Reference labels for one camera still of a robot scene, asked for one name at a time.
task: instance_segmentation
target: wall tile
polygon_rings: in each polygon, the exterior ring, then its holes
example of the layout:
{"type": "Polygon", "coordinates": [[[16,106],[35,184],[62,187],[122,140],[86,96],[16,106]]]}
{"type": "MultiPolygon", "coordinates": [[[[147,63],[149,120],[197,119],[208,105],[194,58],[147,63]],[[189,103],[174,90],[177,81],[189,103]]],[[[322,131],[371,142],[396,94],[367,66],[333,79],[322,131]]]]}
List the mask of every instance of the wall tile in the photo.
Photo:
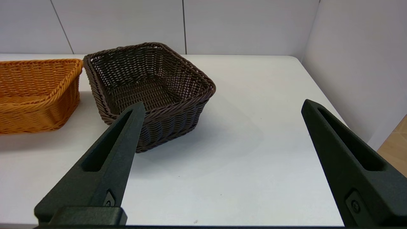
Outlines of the wall tile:
{"type": "Polygon", "coordinates": [[[185,53],[182,0],[53,0],[75,53],[162,42],[185,53]]]}
{"type": "Polygon", "coordinates": [[[319,0],[184,0],[188,54],[304,52],[319,0]]]}
{"type": "Polygon", "coordinates": [[[49,0],[0,1],[0,53],[72,54],[49,0]]]}

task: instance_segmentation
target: screw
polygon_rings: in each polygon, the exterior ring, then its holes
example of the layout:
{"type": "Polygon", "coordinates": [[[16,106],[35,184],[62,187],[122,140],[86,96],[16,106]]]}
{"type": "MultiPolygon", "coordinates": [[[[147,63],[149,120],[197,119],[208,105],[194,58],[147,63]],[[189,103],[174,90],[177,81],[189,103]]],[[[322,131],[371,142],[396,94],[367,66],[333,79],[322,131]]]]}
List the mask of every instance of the screw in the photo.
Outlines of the screw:
{"type": "Polygon", "coordinates": [[[352,209],[355,213],[359,213],[360,212],[360,205],[356,200],[352,200],[352,202],[350,203],[350,205],[352,206],[352,209]]]}

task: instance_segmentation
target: orange wicker basket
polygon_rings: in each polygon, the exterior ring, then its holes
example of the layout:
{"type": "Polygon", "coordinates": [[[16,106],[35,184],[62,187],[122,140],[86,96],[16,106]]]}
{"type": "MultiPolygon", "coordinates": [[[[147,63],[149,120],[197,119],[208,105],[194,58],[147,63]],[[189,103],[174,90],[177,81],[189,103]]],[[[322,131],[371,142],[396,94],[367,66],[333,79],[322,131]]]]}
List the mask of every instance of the orange wicker basket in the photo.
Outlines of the orange wicker basket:
{"type": "Polygon", "coordinates": [[[62,127],[79,104],[80,59],[0,62],[0,134],[62,127]]]}

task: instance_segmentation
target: basket bottom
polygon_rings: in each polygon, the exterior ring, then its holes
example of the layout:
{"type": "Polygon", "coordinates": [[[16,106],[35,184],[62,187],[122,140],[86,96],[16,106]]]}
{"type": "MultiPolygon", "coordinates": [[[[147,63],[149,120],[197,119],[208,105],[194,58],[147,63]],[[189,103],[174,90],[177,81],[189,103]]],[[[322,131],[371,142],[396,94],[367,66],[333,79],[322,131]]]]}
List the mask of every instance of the basket bottom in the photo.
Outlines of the basket bottom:
{"type": "Polygon", "coordinates": [[[150,76],[143,82],[117,86],[109,90],[108,103],[111,111],[119,115],[128,106],[142,101],[147,112],[181,101],[157,76],[150,76]]]}

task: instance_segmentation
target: white table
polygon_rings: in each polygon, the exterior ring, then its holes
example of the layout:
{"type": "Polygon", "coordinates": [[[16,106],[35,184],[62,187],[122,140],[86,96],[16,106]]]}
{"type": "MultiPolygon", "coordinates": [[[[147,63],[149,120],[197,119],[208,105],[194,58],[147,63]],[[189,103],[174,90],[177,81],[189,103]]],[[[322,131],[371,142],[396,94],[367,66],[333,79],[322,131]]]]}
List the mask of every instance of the white table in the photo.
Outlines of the white table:
{"type": "MultiPolygon", "coordinates": [[[[194,131],[134,157],[127,224],[343,226],[300,111],[311,99],[340,116],[300,62],[184,57],[217,91],[194,131]]],[[[57,58],[83,55],[0,54],[57,58]]],[[[60,130],[0,136],[0,228],[36,225],[35,205],[107,128],[85,71],[79,89],[81,103],[60,130]]]]}

